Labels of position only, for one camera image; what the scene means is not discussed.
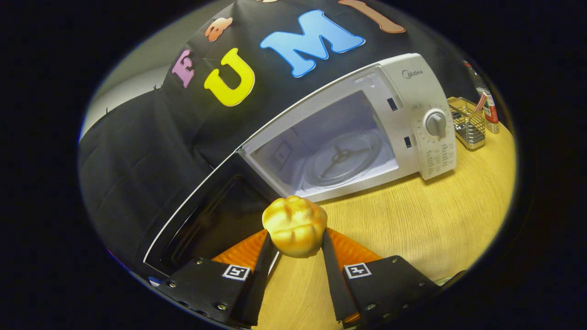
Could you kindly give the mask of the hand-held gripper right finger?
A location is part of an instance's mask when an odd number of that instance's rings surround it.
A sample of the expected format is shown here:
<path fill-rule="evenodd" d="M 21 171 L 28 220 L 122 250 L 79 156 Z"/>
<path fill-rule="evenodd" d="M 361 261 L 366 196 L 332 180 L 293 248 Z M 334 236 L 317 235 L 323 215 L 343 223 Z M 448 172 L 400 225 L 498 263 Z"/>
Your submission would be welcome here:
<path fill-rule="evenodd" d="M 380 257 L 327 228 L 321 246 L 335 318 L 346 329 L 372 329 L 436 296 L 441 287 L 403 257 Z"/>

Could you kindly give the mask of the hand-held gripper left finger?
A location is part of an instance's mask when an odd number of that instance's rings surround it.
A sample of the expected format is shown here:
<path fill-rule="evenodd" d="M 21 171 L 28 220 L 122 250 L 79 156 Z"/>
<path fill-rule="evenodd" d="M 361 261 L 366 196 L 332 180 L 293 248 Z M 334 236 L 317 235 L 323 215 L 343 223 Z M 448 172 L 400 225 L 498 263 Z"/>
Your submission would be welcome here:
<path fill-rule="evenodd" d="M 162 280 L 159 291 L 200 317 L 231 328 L 258 324 L 270 268 L 277 256 L 261 230 L 212 258 L 195 258 Z"/>

